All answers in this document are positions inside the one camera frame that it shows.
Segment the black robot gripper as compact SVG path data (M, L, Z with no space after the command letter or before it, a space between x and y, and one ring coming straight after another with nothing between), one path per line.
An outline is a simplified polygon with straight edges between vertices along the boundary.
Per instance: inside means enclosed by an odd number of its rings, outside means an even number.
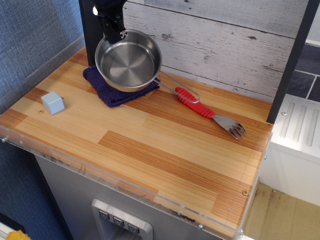
M94 0L94 7L92 12L95 16L99 16L98 19L102 26L102 31L107 41L110 44L116 44L121 40L124 40L128 33L124 27L123 6L126 0Z

